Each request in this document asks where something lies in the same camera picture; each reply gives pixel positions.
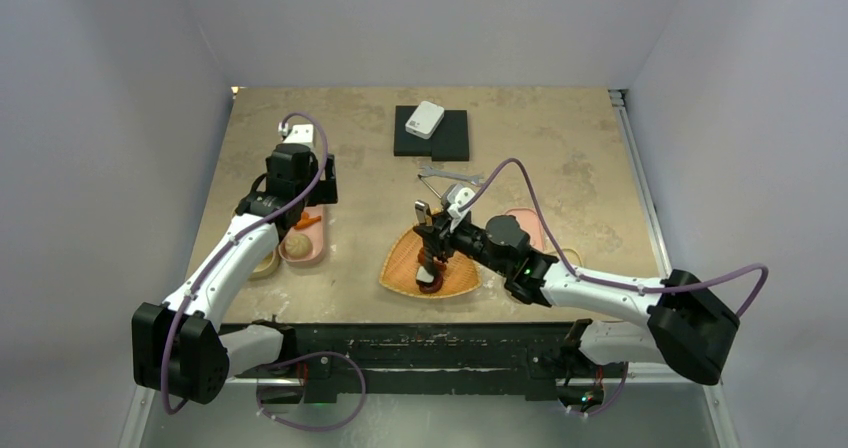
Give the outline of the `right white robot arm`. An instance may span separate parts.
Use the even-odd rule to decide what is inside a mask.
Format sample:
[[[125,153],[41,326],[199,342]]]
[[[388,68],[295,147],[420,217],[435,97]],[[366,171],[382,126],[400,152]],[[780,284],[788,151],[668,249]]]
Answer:
[[[564,367],[584,375],[610,363],[663,363],[678,375],[715,385],[739,329],[739,317],[693,274],[627,278],[576,267],[531,244],[511,215],[480,228],[446,213],[414,226],[423,242],[422,269],[432,275],[460,253],[504,279],[524,304],[567,307],[606,316],[591,321],[561,349]]]

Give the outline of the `beige steamed bun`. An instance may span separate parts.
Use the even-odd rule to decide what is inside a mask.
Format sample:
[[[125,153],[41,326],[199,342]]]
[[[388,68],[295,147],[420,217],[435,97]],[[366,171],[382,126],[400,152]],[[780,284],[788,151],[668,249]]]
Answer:
[[[311,239],[302,233],[290,233],[283,240],[280,252],[286,260],[303,260],[312,255]]]

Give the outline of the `black metal tongs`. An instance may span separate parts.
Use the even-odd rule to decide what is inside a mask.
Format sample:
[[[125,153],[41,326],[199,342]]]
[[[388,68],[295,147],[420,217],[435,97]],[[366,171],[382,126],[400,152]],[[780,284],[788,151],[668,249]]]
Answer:
[[[414,204],[414,210],[418,224],[413,228],[413,231],[420,237],[422,247],[427,247],[446,262],[446,259],[441,256],[441,252],[438,251],[439,245],[437,243],[435,226],[429,205],[424,201],[418,200]]]

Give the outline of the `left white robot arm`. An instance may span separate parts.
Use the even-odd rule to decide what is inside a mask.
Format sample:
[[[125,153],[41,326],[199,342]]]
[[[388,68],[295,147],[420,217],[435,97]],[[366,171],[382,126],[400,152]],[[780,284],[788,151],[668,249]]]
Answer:
[[[284,377],[295,370],[298,350],[284,341],[280,325],[261,322],[228,334],[220,329],[235,295],[304,210],[337,203],[334,162],[333,155],[317,157],[303,144],[275,147],[214,252],[163,302],[143,303],[134,312],[137,385],[208,404],[227,379],[245,371],[262,366]]]

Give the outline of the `pink lunch box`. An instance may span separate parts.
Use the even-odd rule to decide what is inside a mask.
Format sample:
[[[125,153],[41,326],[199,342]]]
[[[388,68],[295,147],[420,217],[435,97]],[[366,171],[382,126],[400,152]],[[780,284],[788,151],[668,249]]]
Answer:
[[[312,255],[309,258],[303,260],[286,260],[281,256],[280,247],[282,242],[277,247],[277,252],[279,253],[280,258],[285,261],[290,266],[309,266],[321,261],[324,256],[325,251],[325,231],[326,231],[326,208],[324,205],[318,205],[314,207],[306,207],[303,212],[308,212],[312,215],[322,215],[322,220],[319,223],[310,226],[304,230],[295,230],[294,227],[288,231],[285,235],[289,235],[290,233],[302,233],[307,235],[313,245]]]

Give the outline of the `orange fried chicken piece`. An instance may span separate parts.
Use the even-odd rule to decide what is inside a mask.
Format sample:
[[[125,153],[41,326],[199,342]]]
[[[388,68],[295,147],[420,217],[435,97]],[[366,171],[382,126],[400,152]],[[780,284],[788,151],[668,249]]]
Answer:
[[[319,223],[322,220],[322,215],[312,215],[308,212],[302,212],[300,220],[294,225],[295,230],[304,230]]]

